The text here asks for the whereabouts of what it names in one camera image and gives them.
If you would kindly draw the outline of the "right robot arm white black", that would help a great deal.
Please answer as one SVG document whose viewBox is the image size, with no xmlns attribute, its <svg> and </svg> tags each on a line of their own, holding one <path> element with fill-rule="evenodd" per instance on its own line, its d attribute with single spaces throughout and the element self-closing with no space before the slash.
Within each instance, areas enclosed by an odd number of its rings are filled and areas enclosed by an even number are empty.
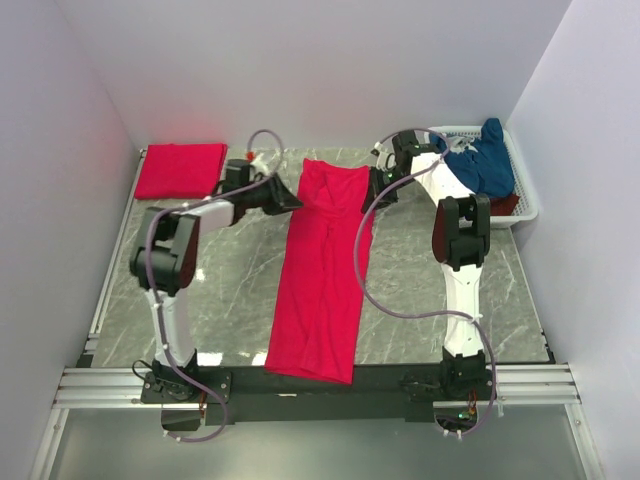
<svg viewBox="0 0 640 480">
<path fill-rule="evenodd" d="M 425 129 L 436 143 L 422 143 L 414 130 L 388 135 L 395 164 L 373 167 L 363 203 L 364 217 L 353 249 L 357 282 L 365 297 L 379 310 L 401 319 L 447 318 L 442 360 L 435 388 L 443 396 L 464 398 L 484 387 L 494 387 L 495 357 L 480 326 L 479 288 L 483 264 L 490 251 L 490 200 L 465 187 L 445 162 L 451 141 L 442 133 Z M 446 289 L 446 308 L 423 314 L 403 314 L 382 306 L 366 290 L 360 273 L 359 247 L 365 224 L 374 211 L 397 201 L 397 190 L 415 182 L 436 207 L 432 252 L 440 264 Z"/>
</svg>

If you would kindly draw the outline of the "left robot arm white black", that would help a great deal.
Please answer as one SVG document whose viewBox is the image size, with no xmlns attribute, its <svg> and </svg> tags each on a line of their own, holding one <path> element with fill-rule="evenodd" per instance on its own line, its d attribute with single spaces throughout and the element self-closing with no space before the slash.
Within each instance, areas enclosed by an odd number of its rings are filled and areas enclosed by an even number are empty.
<svg viewBox="0 0 640 480">
<path fill-rule="evenodd" d="M 195 277 L 201 236 L 235 225 L 249 210 L 277 216 L 302 206 L 278 173 L 258 160 L 232 159 L 203 199 L 179 207 L 147 208 L 129 270 L 152 315 L 156 351 L 150 365 L 151 388 L 186 402 L 204 386 L 189 333 L 186 295 Z"/>
</svg>

